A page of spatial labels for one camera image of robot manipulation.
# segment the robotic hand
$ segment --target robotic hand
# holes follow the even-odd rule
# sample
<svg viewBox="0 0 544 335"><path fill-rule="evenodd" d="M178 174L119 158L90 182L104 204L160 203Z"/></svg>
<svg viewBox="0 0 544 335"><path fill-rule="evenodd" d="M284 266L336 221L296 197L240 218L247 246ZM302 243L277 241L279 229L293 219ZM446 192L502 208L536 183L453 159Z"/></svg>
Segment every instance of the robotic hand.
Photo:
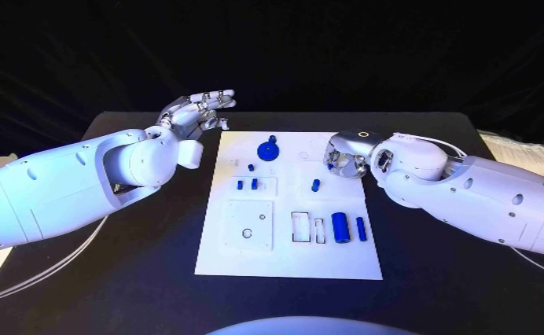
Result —
<svg viewBox="0 0 544 335"><path fill-rule="evenodd" d="M458 152L448 156L433 142ZM544 253L544 177L410 134L370 131L331 138L323 163L360 179L370 168L388 197L404 207L502 245Z"/></svg>
<svg viewBox="0 0 544 335"><path fill-rule="evenodd" d="M156 125L16 160L0 168L0 248L68 233L150 196L176 165L198 168L202 132L227 127L215 109L233 90L181 97Z"/></svg>

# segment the rectangular cutout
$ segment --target rectangular cutout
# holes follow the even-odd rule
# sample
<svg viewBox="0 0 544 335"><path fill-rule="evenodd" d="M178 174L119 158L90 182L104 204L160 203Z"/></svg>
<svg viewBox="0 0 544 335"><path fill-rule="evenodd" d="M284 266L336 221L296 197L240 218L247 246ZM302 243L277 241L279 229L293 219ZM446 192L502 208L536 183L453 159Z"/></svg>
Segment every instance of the rectangular cutout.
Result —
<svg viewBox="0 0 544 335"><path fill-rule="evenodd" d="M309 213L292 212L293 242L310 242L309 238Z"/></svg>
<svg viewBox="0 0 544 335"><path fill-rule="evenodd" d="M315 243L325 244L325 223L323 219L315 219Z"/></svg>

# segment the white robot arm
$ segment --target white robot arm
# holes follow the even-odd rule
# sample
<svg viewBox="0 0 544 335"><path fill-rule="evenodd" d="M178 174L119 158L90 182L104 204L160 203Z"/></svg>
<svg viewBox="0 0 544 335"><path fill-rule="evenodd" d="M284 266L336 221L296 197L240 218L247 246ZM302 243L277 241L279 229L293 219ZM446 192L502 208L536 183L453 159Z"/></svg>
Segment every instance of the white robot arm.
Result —
<svg viewBox="0 0 544 335"><path fill-rule="evenodd" d="M448 156L430 141L450 146ZM476 237L544 253L544 177L468 156L453 145L410 134L388 139L341 132L325 151L331 172L358 179L370 168L388 197Z"/></svg>
<svg viewBox="0 0 544 335"><path fill-rule="evenodd" d="M156 125L16 160L0 168L0 248L68 233L150 196L176 165L198 168L202 132L227 127L215 109L233 90L181 97Z"/></svg>

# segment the white board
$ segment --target white board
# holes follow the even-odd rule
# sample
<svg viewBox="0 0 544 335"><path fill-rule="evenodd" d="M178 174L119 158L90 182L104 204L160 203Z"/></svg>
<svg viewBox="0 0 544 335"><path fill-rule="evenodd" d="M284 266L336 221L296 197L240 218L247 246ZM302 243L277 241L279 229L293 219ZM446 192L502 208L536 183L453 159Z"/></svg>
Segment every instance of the white board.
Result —
<svg viewBox="0 0 544 335"><path fill-rule="evenodd" d="M272 134L280 155L266 162L257 147ZM322 163L334 134L222 133L195 274L383 280L361 180L332 175ZM293 242L293 212L309 213L310 242ZM335 243L331 215L336 212L348 217L345 244ZM360 241L357 217L365 222L367 241ZM315 219L323 219L323 244L316 243Z"/></svg>

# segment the black tablecloth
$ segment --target black tablecloth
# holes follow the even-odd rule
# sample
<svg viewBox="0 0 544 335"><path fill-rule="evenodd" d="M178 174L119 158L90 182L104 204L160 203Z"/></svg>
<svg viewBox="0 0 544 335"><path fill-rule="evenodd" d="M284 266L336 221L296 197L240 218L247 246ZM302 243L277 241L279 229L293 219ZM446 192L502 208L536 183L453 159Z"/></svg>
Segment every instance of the black tablecloth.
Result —
<svg viewBox="0 0 544 335"><path fill-rule="evenodd" d="M401 131L492 157L456 113L225 115L233 131ZM85 139L155 120L155 113L106 112ZM284 315L354 318L420 333L541 333L543 271L510 248L397 205L370 175L362 181L383 281L194 275L220 133L201 138L201 168L179 167L160 191L110 216L68 267L0 300L0 333L207 333ZM51 266L95 226L18 247L0 288Z"/></svg>

